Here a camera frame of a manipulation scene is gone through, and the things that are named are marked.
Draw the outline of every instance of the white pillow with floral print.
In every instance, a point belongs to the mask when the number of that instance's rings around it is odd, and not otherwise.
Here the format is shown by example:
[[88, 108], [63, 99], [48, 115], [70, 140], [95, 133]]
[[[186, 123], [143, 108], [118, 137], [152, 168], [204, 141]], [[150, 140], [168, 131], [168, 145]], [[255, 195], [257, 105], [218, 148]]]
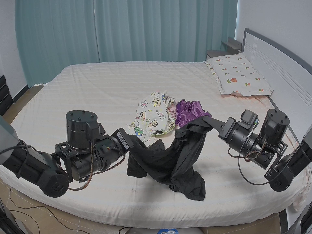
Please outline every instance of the white pillow with floral print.
[[223, 95], [271, 95], [273, 89], [242, 52], [204, 61], [217, 80]]

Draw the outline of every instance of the wall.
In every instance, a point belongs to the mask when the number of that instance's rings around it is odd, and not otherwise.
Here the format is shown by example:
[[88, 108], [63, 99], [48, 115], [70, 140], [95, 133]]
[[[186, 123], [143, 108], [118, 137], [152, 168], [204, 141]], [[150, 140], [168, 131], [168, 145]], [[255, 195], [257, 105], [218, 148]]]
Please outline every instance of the wall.
[[15, 97], [26, 85], [15, 34], [15, 0], [0, 0], [0, 75]]
[[250, 28], [312, 65], [312, 0], [238, 0], [236, 39]]

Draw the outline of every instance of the barcode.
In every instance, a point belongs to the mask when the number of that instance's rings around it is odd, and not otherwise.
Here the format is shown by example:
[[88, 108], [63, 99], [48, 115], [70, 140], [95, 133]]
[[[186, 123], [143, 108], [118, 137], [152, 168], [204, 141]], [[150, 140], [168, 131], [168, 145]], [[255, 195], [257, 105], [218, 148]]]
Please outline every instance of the barcode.
[[124, 138], [122, 137], [121, 133], [117, 132], [116, 135], [118, 136], [118, 138], [120, 139], [121, 143], [126, 148], [126, 150], [129, 149], [129, 146], [128, 146], [127, 142], [124, 140]]

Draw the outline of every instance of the curtain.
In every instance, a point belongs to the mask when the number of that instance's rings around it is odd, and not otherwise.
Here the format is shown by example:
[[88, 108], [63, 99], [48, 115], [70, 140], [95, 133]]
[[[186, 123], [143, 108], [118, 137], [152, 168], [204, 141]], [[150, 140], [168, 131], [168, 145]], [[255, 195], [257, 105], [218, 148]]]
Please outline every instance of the curtain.
[[237, 0], [16, 0], [28, 84], [71, 64], [203, 61], [234, 37]]

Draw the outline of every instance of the mattress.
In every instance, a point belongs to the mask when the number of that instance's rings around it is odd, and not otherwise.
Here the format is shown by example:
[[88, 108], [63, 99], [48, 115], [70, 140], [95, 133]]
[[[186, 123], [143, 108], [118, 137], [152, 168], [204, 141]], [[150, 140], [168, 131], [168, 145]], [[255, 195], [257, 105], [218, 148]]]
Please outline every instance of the mattress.
[[[167, 90], [178, 100], [200, 100], [202, 107], [216, 119], [229, 116], [239, 120], [249, 109], [263, 122], [273, 108], [265, 96], [236, 97], [221, 95], [215, 78], [205, 63], [111, 62], [71, 65], [49, 82], [21, 110], [12, 123], [19, 138], [37, 150], [54, 152], [54, 145], [66, 141], [65, 114], [88, 110], [98, 115], [106, 132], [131, 123], [138, 100], [155, 90]], [[174, 132], [161, 137], [166, 146]], [[284, 139], [290, 153], [297, 145], [290, 132]], [[269, 185], [248, 184], [240, 175], [237, 159], [227, 154], [228, 146], [216, 130], [207, 134], [205, 145], [194, 164], [206, 183], [203, 202], [187, 199], [167, 185], [144, 178], [128, 177], [127, 161], [96, 175], [82, 191], [67, 191], [50, 198], [35, 185], [17, 179], [0, 167], [3, 181], [29, 197], [65, 212], [93, 221], [141, 228], [185, 228], [225, 226], [248, 223], [277, 213], [296, 203], [300, 207], [310, 189], [311, 171], [304, 169], [284, 192]], [[245, 176], [265, 182], [265, 171], [250, 162], [241, 162]], [[81, 184], [74, 181], [71, 187]]]

